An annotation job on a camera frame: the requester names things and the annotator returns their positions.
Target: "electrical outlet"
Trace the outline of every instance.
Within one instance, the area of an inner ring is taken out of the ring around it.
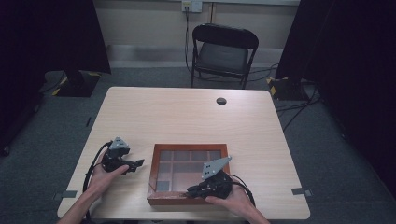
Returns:
[[[192,12],[202,12],[202,1],[192,1]]]
[[[192,1],[181,1],[181,11],[192,12]]]

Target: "person's right hand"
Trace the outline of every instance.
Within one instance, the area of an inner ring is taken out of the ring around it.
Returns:
[[[226,199],[207,196],[205,200],[209,203],[227,208],[233,214],[245,218],[250,224],[269,223],[262,213],[251,203],[245,190],[239,185],[233,185],[233,190]]]
[[[99,156],[99,163],[95,165],[93,169],[90,185],[87,188],[87,191],[90,191],[95,196],[95,200],[101,197],[117,176],[125,173],[129,169],[128,165],[122,165],[115,171],[106,172],[100,163],[105,154],[104,152]]]

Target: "chair seat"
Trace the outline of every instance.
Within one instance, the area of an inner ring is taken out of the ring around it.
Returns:
[[[196,61],[198,69],[219,70],[240,74],[246,73],[248,50],[204,43]]]

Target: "black folding chair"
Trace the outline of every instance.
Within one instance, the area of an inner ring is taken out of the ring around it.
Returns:
[[[192,31],[194,44],[192,54],[191,87],[194,71],[222,77],[240,79],[242,89],[247,85],[248,74],[259,46],[259,39],[246,29],[205,23]]]

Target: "gray carpet floor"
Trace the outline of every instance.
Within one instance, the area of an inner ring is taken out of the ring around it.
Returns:
[[[45,93],[37,113],[10,144],[10,155],[0,158],[0,223],[58,220],[60,201],[53,196],[66,190],[108,88],[190,86],[186,68],[115,68],[112,73],[100,78],[90,98]],[[265,79],[260,79],[266,74],[252,74],[250,79],[258,80],[250,81],[247,89],[268,91]],[[62,72],[47,73],[48,83],[42,90],[54,85],[61,75]],[[195,88],[240,89],[239,83],[230,82],[232,79],[220,80],[224,81],[196,80]],[[313,89],[306,86],[308,95]],[[274,103],[283,109],[301,102]],[[282,126],[297,111],[279,112]],[[285,136],[302,185],[314,194],[307,198],[311,217],[272,223],[396,223],[394,199],[370,164],[342,134],[337,119],[322,102],[310,105],[292,121]]]

